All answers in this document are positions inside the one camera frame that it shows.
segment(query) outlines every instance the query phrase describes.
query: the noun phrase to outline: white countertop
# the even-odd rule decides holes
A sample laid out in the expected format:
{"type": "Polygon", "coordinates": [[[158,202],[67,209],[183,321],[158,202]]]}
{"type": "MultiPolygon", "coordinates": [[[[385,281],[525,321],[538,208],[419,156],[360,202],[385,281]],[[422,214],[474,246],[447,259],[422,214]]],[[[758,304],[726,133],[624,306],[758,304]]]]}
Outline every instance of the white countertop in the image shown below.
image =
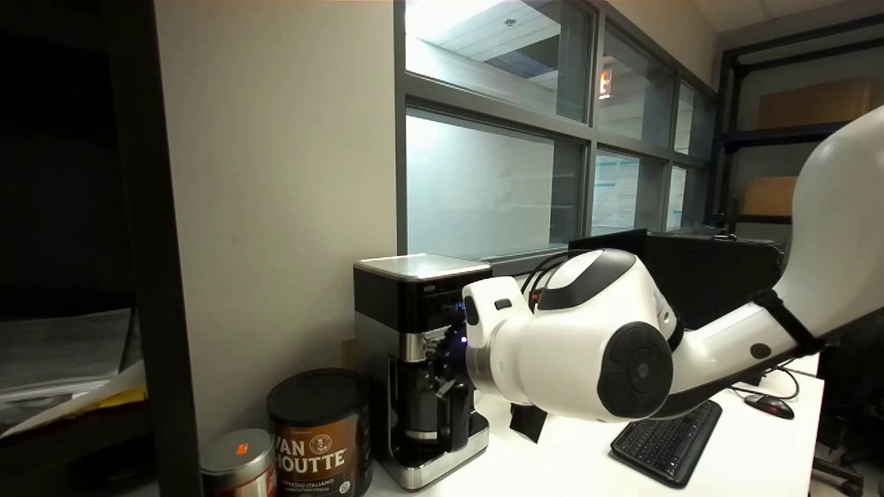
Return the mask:
{"type": "Polygon", "coordinates": [[[817,375],[820,373],[820,353],[811,355],[799,355],[796,362],[788,364],[791,370],[799,370],[805,375],[817,375]]]}
{"type": "MultiPolygon", "coordinates": [[[[419,495],[419,497],[588,497],[588,495],[702,495],[702,497],[807,497],[814,453],[817,415],[822,382],[796,375],[800,394],[791,399],[796,420],[778,420],[748,409],[731,390],[715,394],[723,415],[713,438],[700,457],[687,489],[669,489],[658,480],[607,456],[611,438],[624,423],[586,423],[548,416],[538,444],[509,430],[509,402],[495,394],[481,394],[479,409],[492,420],[492,442],[484,456],[455,470],[454,475],[404,492],[375,464],[367,497],[419,495]]],[[[793,393],[785,373],[771,373],[762,382],[771,393],[793,393]]]]}

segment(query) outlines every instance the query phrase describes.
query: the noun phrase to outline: black coffee maker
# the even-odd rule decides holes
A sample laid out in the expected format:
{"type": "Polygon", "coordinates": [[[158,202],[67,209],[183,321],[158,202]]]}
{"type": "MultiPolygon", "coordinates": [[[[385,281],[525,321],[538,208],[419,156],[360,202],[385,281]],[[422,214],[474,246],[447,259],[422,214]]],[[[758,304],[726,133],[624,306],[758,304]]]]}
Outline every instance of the black coffee maker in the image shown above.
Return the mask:
{"type": "Polygon", "coordinates": [[[430,254],[360,259],[356,348],[374,377],[374,456],[404,489],[422,489],[490,444],[463,368],[461,286],[485,261],[430,254]]]}

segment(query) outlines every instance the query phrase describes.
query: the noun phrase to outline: coffee canister label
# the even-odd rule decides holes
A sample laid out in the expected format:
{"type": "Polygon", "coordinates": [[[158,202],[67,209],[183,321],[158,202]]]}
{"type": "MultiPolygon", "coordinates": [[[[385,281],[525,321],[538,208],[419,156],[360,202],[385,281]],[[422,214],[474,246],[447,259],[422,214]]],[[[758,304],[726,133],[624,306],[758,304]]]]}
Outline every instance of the coffee canister label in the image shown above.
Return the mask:
{"type": "Polygon", "coordinates": [[[215,489],[211,497],[277,497],[277,466],[248,484],[215,489]]]}
{"type": "Polygon", "coordinates": [[[287,497],[353,497],[360,478],[360,420],[277,424],[278,492],[287,497]]]}

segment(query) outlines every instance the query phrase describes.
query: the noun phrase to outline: robotic arm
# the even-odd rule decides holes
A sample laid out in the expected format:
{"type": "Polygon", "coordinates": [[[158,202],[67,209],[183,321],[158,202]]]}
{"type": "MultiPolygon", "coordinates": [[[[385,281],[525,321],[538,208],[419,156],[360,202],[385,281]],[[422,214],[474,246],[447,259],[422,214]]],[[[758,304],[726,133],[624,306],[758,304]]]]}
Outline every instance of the robotic arm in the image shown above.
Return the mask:
{"type": "Polygon", "coordinates": [[[510,402],[588,420],[669,416],[884,306],[884,108],[828,134],[793,194],[773,290],[676,335],[637,257],[564,261],[530,310],[513,279],[463,286],[466,370],[510,402]]]}

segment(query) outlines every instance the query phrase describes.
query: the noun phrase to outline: window frame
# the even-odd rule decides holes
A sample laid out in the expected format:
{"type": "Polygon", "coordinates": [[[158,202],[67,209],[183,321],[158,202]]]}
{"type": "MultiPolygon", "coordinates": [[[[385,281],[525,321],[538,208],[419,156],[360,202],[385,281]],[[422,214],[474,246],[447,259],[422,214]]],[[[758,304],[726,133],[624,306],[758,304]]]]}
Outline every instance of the window frame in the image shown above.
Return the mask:
{"type": "MultiPolygon", "coordinates": [[[[572,176],[578,184],[564,188],[557,184],[552,190],[552,202],[575,202],[575,214],[568,219],[572,224],[572,239],[575,237],[588,237],[588,219],[590,219],[590,205],[595,205],[595,163],[599,150],[611,151],[624,151],[635,154],[644,163],[658,163],[664,172],[659,194],[658,198],[669,202],[669,176],[672,165],[686,168],[687,184],[686,184],[686,224],[700,224],[705,214],[705,184],[709,176],[709,154],[702,154],[694,144],[686,151],[676,151],[676,111],[679,111],[679,90],[690,89],[702,108],[694,101],[694,127],[690,127],[690,141],[694,134],[702,139],[702,130],[695,130],[700,112],[706,112],[705,119],[713,122],[713,111],[717,105],[715,90],[702,82],[695,74],[690,74],[676,57],[672,57],[659,43],[655,43],[647,32],[640,32],[626,17],[614,10],[606,0],[560,0],[568,7],[578,7],[586,14],[586,28],[588,28],[588,46],[586,52],[586,119],[575,122],[568,115],[554,115],[554,112],[538,112],[527,111],[470,89],[458,89],[445,81],[433,81],[418,71],[407,69],[407,0],[394,0],[394,176],[397,176],[397,252],[409,252],[409,213],[407,213],[407,184],[409,184],[409,163],[407,163],[407,112],[409,111],[426,111],[426,112],[440,112],[440,115],[454,115],[454,119],[466,119],[466,122],[484,122],[492,127],[510,127],[510,130],[527,130],[541,139],[552,141],[567,141],[567,144],[581,144],[578,154],[572,151],[568,156],[557,161],[554,145],[554,168],[575,168],[572,176]],[[666,134],[669,145],[655,145],[647,141],[635,141],[626,134],[617,134],[607,130],[597,127],[597,78],[601,69],[601,56],[606,56],[606,32],[607,28],[617,35],[624,35],[630,43],[635,43],[644,56],[648,56],[655,64],[666,67],[672,78],[672,101],[669,101],[669,122],[666,122],[666,134]]],[[[658,221],[658,226],[648,230],[666,230],[666,209],[658,221]]],[[[560,231],[557,226],[549,230],[549,242],[554,237],[567,237],[568,231],[560,231]]],[[[505,259],[490,259],[495,274],[525,274],[530,271],[538,259],[560,254],[560,248],[552,252],[532,252],[532,254],[520,254],[520,257],[505,257],[505,259]]]]}

